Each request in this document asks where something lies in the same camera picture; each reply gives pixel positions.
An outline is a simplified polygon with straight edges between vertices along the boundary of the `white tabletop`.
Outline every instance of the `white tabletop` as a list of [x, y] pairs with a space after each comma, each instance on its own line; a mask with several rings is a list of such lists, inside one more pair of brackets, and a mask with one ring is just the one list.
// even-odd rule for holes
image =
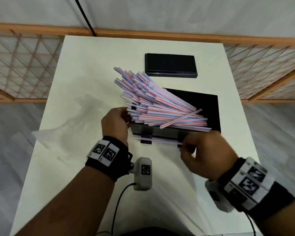
[[[113, 107], [124, 106], [120, 75], [113, 67], [144, 71], [145, 53], [194, 55], [198, 77], [153, 77], [162, 87], [218, 95], [222, 135], [239, 156], [258, 160], [245, 114], [222, 44], [146, 39], [66, 36], [36, 142], [11, 235], [16, 234], [78, 173], [90, 148], [101, 138], [100, 120]], [[153, 162], [153, 187], [129, 188], [119, 204], [114, 233], [160, 226], [180, 234], [214, 235], [251, 232], [244, 215], [218, 210], [205, 189], [205, 179], [188, 171], [176, 145], [141, 144], [131, 138], [129, 151]], [[110, 230], [122, 189], [133, 175], [120, 178], [99, 230]]]

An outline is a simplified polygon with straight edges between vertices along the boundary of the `wristband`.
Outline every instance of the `wristband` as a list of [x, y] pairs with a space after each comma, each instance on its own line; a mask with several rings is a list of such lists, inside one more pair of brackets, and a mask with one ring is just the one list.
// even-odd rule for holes
[[294, 197], [252, 158], [239, 158], [219, 179], [219, 190], [239, 211], [262, 221], [294, 201]]
[[128, 147], [113, 137], [104, 136], [87, 157], [86, 166], [101, 171], [115, 182], [118, 178], [129, 174], [129, 170], [133, 168], [132, 154], [128, 152]]

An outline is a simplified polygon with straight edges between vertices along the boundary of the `black tray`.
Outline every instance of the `black tray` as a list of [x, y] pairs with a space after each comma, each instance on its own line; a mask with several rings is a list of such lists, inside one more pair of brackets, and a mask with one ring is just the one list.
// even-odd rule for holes
[[[189, 91], [182, 91], [176, 89], [167, 89], [172, 94], [196, 107], [197, 109], [202, 109], [199, 115], [203, 115], [205, 118], [208, 118], [208, 126], [212, 130], [221, 132], [220, 126], [220, 115], [219, 115], [219, 104], [217, 95], [205, 94], [205, 93], [196, 93]], [[159, 126], [152, 126], [130, 122], [130, 128], [134, 135], [139, 135], [143, 137], [158, 137], [164, 139], [174, 139], [178, 142], [182, 142], [186, 135], [188, 135], [193, 130], [183, 130], [175, 127], [165, 127], [160, 129]]]

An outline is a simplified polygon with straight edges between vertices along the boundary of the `forearm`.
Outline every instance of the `forearm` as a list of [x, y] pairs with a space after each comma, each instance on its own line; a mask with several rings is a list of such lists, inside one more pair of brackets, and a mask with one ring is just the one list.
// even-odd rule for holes
[[264, 236], [295, 236], [295, 201], [256, 224]]
[[115, 182], [84, 167], [16, 236], [95, 235]]

